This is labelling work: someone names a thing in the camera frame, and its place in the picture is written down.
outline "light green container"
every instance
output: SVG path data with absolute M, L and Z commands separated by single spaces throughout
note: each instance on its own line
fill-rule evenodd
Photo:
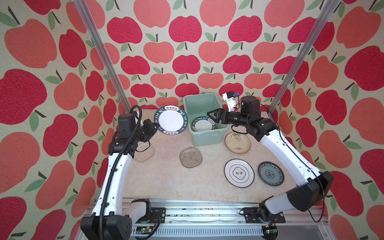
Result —
M 222 108 L 216 94 L 186 95 L 183 101 L 185 112 L 188 115 L 188 129 L 192 134 L 193 145 L 197 147 L 220 143 L 224 132 L 229 129 L 229 125 L 216 123 L 216 129 L 202 132 L 194 132 L 191 128 L 191 122 L 195 118 L 207 116 L 207 112 Z

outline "beige table surface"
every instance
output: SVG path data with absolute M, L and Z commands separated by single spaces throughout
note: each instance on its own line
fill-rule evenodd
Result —
M 155 110 L 143 110 L 142 119 L 149 118 L 153 121 L 154 113 Z M 278 195 L 296 186 L 287 169 L 269 149 L 252 136 L 249 136 L 252 146 L 247 153 L 231 152 L 224 142 L 225 136 L 230 132 L 231 128 L 224 134 L 219 144 L 197 147 L 203 156 L 203 161 L 191 169 L 185 168 L 179 159 L 179 154 L 184 148 L 193 146 L 189 130 L 175 136 L 157 132 L 151 139 L 151 145 L 155 148 L 154 156 L 145 162 L 133 161 L 123 197 L 261 202 L 267 197 Z M 225 164 L 235 158 L 248 162 L 253 168 L 255 180 L 249 187 L 235 187 L 224 176 Z M 282 185 L 272 187 L 260 179 L 257 167 L 264 161 L 276 163 L 283 170 L 285 180 Z

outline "beige plate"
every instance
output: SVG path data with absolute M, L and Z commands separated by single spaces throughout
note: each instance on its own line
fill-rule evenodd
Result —
M 251 141 L 244 134 L 231 132 L 225 137 L 225 145 L 234 153 L 246 153 L 251 149 Z

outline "plate rim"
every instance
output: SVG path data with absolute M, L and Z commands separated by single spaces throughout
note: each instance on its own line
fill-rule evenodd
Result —
M 225 143 L 225 146 L 228 148 L 228 150 L 229 151 L 231 151 L 231 152 L 233 152 L 233 153 L 236 153 L 236 154 L 244 154 L 244 153 L 247 153 L 247 152 L 249 152 L 249 150 L 251 150 L 251 147 L 252 147 L 252 142 L 251 142 L 251 140 L 249 139 L 249 137 L 247 137 L 245 134 L 242 134 L 242 135 L 244 135 L 245 137 L 247 137 L 248 138 L 248 140 L 249 140 L 249 149 L 248 149 L 248 151 L 246 151 L 246 152 L 243 152 L 243 153 L 238 153 L 238 152 L 234 152 L 234 151 L 232 151 L 229 147 L 228 147 L 228 145 L 227 145 L 227 142 L 225 141 L 225 139 L 227 138 L 227 136 L 229 135 L 229 134 L 232 134 L 232 133 L 236 133 L 236 132 L 230 132 L 230 133 L 228 133 L 226 136 L 225 136 L 225 138 L 224 138 L 224 143 Z
M 225 166 L 226 166 L 230 161 L 232 161 L 232 160 L 241 160 L 241 161 L 244 161 L 243 159 L 234 158 L 234 159 L 229 160 L 229 161 L 224 165 L 224 177 L 225 177 L 225 179 L 226 179 L 230 184 L 232 184 L 232 183 L 228 180 L 227 176 L 225 175 Z M 251 186 L 252 183 L 255 181 L 255 171 L 253 170 L 252 166 L 251 166 L 247 161 L 244 161 L 244 162 L 246 162 L 246 163 L 251 167 L 252 172 L 253 172 L 253 180 L 252 180 L 252 182 L 251 182 L 248 186 L 246 186 L 246 187 L 239 187 L 239 186 L 236 186 L 236 185 L 232 184 L 233 186 L 238 187 L 238 188 L 247 188 L 247 187 Z
M 210 123 L 212 124 L 212 122 L 209 121 L 208 119 L 210 119 L 210 118 L 208 118 L 207 116 L 200 116 L 200 117 L 197 117 L 197 118 L 193 119 L 193 121 L 191 122 L 191 129 L 192 129 L 192 131 L 194 131 L 194 132 L 198 132 L 198 131 L 195 131 L 195 130 L 194 130 L 194 125 L 196 125 L 196 123 L 197 123 L 198 121 L 200 121 L 200 120 L 207 120 L 208 122 L 210 122 Z M 213 122 L 213 124 L 212 124 L 212 129 L 210 129 L 210 130 L 215 130 L 215 129 L 216 129 L 216 123 Z
M 263 178 L 260 176 L 259 168 L 260 168 L 260 166 L 261 166 L 262 164 L 265 164 L 265 163 L 269 163 L 269 164 L 275 165 L 278 169 L 280 169 L 280 172 L 281 172 L 281 174 L 283 175 L 283 181 L 282 181 L 280 184 L 278 184 L 278 185 L 270 185 L 270 184 L 266 183 L 266 182 L 263 180 Z M 261 178 L 261 180 L 262 180 L 263 182 L 265 182 L 266 184 L 268 184 L 269 186 L 271 186 L 271 187 L 277 187 L 277 186 L 280 186 L 280 185 L 283 184 L 283 182 L 284 182 L 284 180 L 285 180 L 285 176 L 284 176 L 284 172 L 283 172 L 283 170 L 282 170 L 276 163 L 273 163 L 273 162 L 265 161 L 265 162 L 260 163 L 259 166 L 257 167 L 257 173 L 259 174 L 259 177 Z
M 166 111 L 166 110 L 173 110 L 173 111 L 177 111 L 178 113 L 180 113 L 180 115 L 183 117 L 183 120 L 184 120 L 184 124 L 183 126 L 177 130 L 177 131 L 174 131 L 174 132 L 178 132 L 176 134 L 168 134 L 168 133 L 165 133 L 165 132 L 169 132 L 167 130 L 165 130 L 164 128 L 162 128 L 160 125 L 159 125 L 159 128 L 158 130 L 166 135 L 170 135 L 170 136 L 173 136 L 173 135 L 178 135 L 182 132 L 184 132 L 187 127 L 188 127 L 188 115 L 187 113 L 181 108 L 181 107 L 178 107 L 178 106 L 175 106 L 175 105 L 165 105 L 165 106 L 162 106 L 161 108 L 159 108 L 158 110 L 156 110 L 154 116 L 153 116 L 153 122 L 154 123 L 159 123 L 159 117 L 160 115 Z

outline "plate with chinese characters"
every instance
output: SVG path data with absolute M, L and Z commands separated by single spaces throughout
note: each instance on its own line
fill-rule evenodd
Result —
M 224 167 L 225 178 L 235 187 L 248 187 L 255 179 L 251 165 L 240 159 L 232 159 Z
M 153 118 L 158 123 L 158 130 L 164 134 L 177 135 L 184 132 L 188 126 L 188 116 L 183 109 L 177 106 L 164 106 L 159 108 Z
M 268 185 L 280 186 L 284 182 L 284 173 L 272 162 L 260 163 L 257 171 L 259 172 L 260 178 Z
M 216 123 L 207 116 L 201 116 L 192 121 L 191 128 L 194 132 L 208 131 L 215 129 Z
M 225 145 L 232 152 L 239 154 L 246 153 L 251 149 L 249 138 L 244 134 L 235 132 L 231 132 L 225 137 Z

